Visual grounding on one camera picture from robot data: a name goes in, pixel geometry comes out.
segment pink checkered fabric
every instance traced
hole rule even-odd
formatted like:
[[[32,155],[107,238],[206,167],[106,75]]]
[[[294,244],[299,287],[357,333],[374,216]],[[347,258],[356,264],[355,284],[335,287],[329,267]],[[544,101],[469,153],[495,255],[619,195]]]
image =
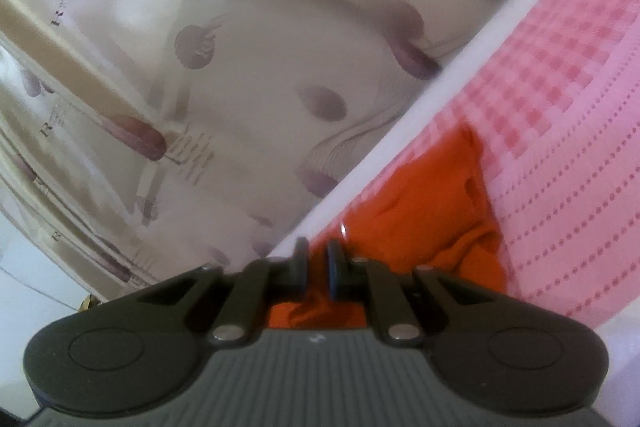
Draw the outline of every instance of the pink checkered fabric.
[[[626,244],[637,232],[640,244],[640,180],[630,177],[636,166],[640,171],[640,162],[632,156],[617,161],[609,171],[620,180],[587,178],[594,168],[608,168],[614,161],[609,155],[624,147],[626,135],[636,139],[640,128],[640,100],[630,103],[640,71],[640,55],[632,53],[634,35],[640,36],[639,12],[640,0],[539,0],[462,92],[350,208],[466,120],[485,143],[483,169],[505,237],[511,292],[591,326],[608,319],[640,295],[635,268],[640,259],[623,251],[620,241],[625,235]],[[625,117],[615,120],[618,106]],[[632,182],[635,189],[628,188]],[[628,195],[635,190],[637,201],[618,197],[618,189]],[[610,194],[619,204],[609,201]],[[564,201],[557,201],[559,195]],[[605,200],[617,210],[601,218],[596,209],[603,213]]]

